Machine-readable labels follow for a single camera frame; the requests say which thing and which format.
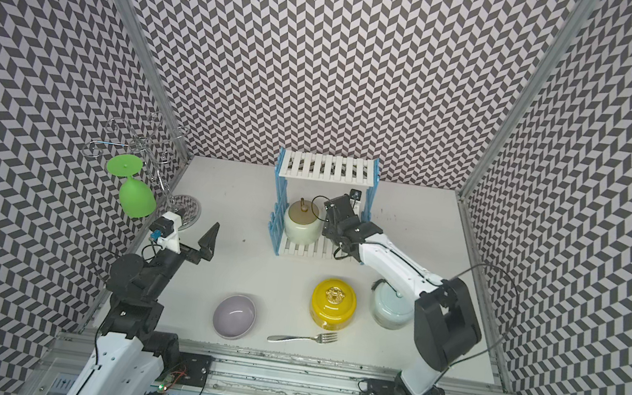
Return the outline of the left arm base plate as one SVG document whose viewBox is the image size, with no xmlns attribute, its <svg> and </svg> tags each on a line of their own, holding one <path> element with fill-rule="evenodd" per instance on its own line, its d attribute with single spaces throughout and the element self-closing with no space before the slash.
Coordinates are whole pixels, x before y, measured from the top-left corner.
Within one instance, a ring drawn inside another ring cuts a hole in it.
<svg viewBox="0 0 632 395">
<path fill-rule="evenodd" d="M 154 385 L 171 384 L 201 388 L 209 379 L 214 358 L 210 355 L 180 353 L 174 358 L 164 359 L 164 368 Z"/>
</svg>

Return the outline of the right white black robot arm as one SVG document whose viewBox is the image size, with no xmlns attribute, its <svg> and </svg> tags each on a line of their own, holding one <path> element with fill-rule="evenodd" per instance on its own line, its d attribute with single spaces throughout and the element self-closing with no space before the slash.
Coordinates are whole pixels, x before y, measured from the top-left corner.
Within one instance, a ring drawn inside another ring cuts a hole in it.
<svg viewBox="0 0 632 395">
<path fill-rule="evenodd" d="M 443 371 L 482 341 L 470 290 L 460 278 L 442 278 L 410 259 L 382 228 L 363 222 L 352 205 L 344 194 L 326 201 L 322 234 L 376 271 L 413 307 L 417 353 L 402 367 L 397 382 L 409 395 L 427 395 Z"/>
</svg>

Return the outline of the blue white two-tier shelf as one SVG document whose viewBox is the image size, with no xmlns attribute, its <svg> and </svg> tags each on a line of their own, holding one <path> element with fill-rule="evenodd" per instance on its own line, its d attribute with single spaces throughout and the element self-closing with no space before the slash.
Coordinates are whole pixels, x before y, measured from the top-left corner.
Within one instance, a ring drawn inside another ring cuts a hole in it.
<svg viewBox="0 0 632 395">
<path fill-rule="evenodd" d="M 363 222 L 371 219 L 382 169 L 381 161 L 355 156 L 333 156 L 289 148 L 280 148 L 275 164 L 276 204 L 270 215 L 268 231 L 277 256 L 331 260 L 344 255 L 321 236 L 311 245 L 291 243 L 284 233 L 284 217 L 288 206 L 300 198 L 313 201 L 326 217 L 324 203 L 343 193 L 360 189 L 363 197 L 358 214 Z"/>
</svg>

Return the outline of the aluminium front rail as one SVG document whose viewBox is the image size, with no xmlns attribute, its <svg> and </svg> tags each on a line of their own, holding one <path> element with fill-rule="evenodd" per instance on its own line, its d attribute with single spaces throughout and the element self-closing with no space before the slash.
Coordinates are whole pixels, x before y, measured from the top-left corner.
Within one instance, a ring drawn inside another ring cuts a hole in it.
<svg viewBox="0 0 632 395">
<path fill-rule="evenodd" d="M 365 395 L 366 379 L 395 380 L 390 369 L 325 359 L 191 341 L 180 348 L 214 358 L 203 387 L 209 395 Z M 453 378 L 439 386 L 445 395 L 515 395 L 495 385 Z"/>
</svg>

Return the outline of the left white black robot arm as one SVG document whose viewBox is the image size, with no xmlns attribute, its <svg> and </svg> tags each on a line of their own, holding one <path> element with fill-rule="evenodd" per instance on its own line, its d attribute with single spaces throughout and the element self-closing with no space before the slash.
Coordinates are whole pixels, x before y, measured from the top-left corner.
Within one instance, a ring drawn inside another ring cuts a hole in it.
<svg viewBox="0 0 632 395">
<path fill-rule="evenodd" d="M 182 222 L 176 212 L 165 212 L 148 227 L 150 241 L 159 246 L 156 255 L 130 253 L 115 260 L 107 283 L 110 309 L 66 395 L 145 395 L 180 364 L 177 335 L 156 328 L 164 311 L 160 296 L 181 265 L 212 260 L 220 232 L 213 224 L 193 248 L 179 239 Z"/>
</svg>

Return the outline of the lilac bowl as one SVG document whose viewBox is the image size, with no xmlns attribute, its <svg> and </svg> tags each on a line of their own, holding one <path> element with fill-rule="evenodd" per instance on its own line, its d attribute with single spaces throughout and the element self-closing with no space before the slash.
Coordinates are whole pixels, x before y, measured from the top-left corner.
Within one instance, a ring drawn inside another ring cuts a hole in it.
<svg viewBox="0 0 632 395">
<path fill-rule="evenodd" d="M 254 327 L 256 313 L 256 306 L 249 296 L 233 295 L 218 304 L 212 316 L 212 325 L 220 337 L 237 340 Z"/>
</svg>

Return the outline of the silver fork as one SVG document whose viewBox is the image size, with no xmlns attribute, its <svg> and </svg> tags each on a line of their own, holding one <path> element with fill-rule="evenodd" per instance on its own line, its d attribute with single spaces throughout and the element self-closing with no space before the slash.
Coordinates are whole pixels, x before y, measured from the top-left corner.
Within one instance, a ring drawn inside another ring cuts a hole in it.
<svg viewBox="0 0 632 395">
<path fill-rule="evenodd" d="M 312 342 L 312 343 L 317 343 L 318 345 L 323 345 L 323 344 L 331 344 L 331 343 L 335 343 L 336 341 L 338 341 L 338 334 L 337 333 L 333 333 L 333 332 L 325 332 L 325 333 L 319 333 L 315 336 L 292 336 L 292 335 L 271 335 L 267 337 L 267 342 L 269 343 L 285 343 L 285 342 L 300 342 L 300 341 L 306 341 L 306 342 Z"/>
</svg>

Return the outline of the green plastic wine glass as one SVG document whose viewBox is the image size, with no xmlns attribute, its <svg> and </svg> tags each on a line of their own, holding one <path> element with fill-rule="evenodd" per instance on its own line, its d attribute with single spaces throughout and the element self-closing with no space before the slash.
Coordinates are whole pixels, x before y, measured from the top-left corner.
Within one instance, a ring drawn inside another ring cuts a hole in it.
<svg viewBox="0 0 632 395">
<path fill-rule="evenodd" d="M 122 211 L 128 217 L 143 219 L 156 211 L 157 201 L 149 186 L 136 177 L 144 168 L 139 156 L 122 154 L 111 158 L 107 164 L 107 172 L 117 178 L 124 178 L 119 188 L 118 199 Z"/>
</svg>

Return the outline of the cream canister with olive lid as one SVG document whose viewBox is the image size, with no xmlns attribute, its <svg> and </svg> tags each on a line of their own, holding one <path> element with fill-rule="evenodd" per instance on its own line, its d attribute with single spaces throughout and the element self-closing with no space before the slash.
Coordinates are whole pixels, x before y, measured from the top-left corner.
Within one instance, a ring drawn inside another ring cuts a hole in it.
<svg viewBox="0 0 632 395">
<path fill-rule="evenodd" d="M 323 213 L 313 201 L 300 198 L 294 200 L 284 217 L 284 233 L 296 245 L 311 245 L 322 235 Z"/>
</svg>

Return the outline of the white pale blue tea canister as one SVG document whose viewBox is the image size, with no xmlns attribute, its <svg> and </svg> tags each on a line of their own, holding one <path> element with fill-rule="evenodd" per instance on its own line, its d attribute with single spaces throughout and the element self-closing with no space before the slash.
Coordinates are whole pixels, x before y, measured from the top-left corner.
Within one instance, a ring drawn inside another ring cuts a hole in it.
<svg viewBox="0 0 632 395">
<path fill-rule="evenodd" d="M 371 313 L 379 326 L 390 331 L 406 327 L 414 318 L 414 302 L 396 292 L 385 279 L 371 287 Z"/>
</svg>

